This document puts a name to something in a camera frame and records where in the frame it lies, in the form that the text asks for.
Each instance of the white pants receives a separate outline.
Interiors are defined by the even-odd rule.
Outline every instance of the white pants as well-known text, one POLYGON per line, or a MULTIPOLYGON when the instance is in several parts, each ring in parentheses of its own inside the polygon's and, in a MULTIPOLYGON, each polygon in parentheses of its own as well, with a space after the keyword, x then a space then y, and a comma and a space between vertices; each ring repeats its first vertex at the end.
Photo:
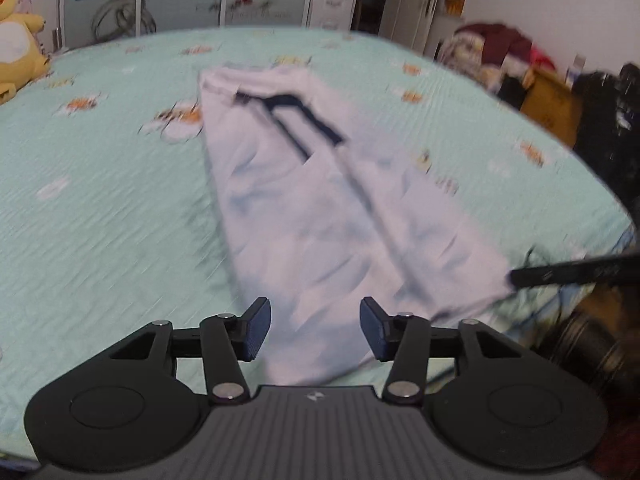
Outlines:
POLYGON ((200 76, 207 151, 244 300, 271 300, 260 351, 274 384, 319 383, 369 348, 360 300, 391 314, 473 316, 511 293, 505 258, 454 200, 308 70, 200 76), (258 99, 292 94, 300 108, 258 99))

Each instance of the yellow stuffed animal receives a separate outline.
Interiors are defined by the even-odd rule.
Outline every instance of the yellow stuffed animal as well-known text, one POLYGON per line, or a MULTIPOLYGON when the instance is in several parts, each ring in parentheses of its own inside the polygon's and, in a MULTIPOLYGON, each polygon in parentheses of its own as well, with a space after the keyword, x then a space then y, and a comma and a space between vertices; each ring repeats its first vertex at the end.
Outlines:
POLYGON ((0 0, 0 105, 49 71, 33 34, 44 28, 35 14, 14 14, 18 0, 0 0))

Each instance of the maroon cloth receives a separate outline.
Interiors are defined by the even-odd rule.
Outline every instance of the maroon cloth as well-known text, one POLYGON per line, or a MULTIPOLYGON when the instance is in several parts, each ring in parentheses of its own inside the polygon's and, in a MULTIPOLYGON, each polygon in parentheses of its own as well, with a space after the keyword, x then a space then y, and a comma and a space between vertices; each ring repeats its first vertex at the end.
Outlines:
POLYGON ((519 30, 501 23, 475 23, 459 28, 457 32, 472 32, 484 38, 482 64, 502 66, 507 54, 526 63, 530 62, 532 43, 519 30))

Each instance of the patterned bedsheet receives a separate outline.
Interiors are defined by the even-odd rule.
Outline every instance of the patterned bedsheet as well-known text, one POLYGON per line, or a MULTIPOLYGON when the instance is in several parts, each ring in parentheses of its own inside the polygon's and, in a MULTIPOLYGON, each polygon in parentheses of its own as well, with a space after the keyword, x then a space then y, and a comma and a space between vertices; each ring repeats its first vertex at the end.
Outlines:
MULTIPOLYGON (((32 457, 44 384, 154 319, 239 312, 207 181, 198 72, 308 64, 399 139, 513 266, 619 251, 630 219, 558 142, 473 83, 369 36, 296 28, 160 34, 66 54, 0 107, 0 450, 32 457)), ((582 288, 521 292, 485 319, 520 334, 582 288)), ((244 366, 260 382, 260 365, 244 366)), ((178 377, 204 389, 200 365, 178 377)), ((442 368, 434 366, 433 373, 442 368)), ((372 366, 339 383, 380 385, 372 366)))

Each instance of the bed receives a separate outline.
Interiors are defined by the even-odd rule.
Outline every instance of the bed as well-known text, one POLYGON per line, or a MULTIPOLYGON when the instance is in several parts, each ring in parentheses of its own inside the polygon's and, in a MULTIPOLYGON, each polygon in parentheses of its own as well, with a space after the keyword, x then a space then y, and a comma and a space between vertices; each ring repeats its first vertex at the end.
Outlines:
MULTIPOLYGON (((632 240, 621 205, 559 142, 378 38, 216 28, 72 51, 0 107, 0 451, 33 458, 22 426, 30 397, 114 341, 155 319, 183 328, 246 307, 198 135, 198 72, 228 63, 308 64, 402 142, 513 266, 632 240)), ((481 319, 519 338, 587 293, 522 291, 481 319)), ((259 364, 243 367, 259 384, 259 364)), ((197 392, 199 369, 178 366, 197 392)), ((367 365, 335 383, 380 387, 386 370, 367 365)))

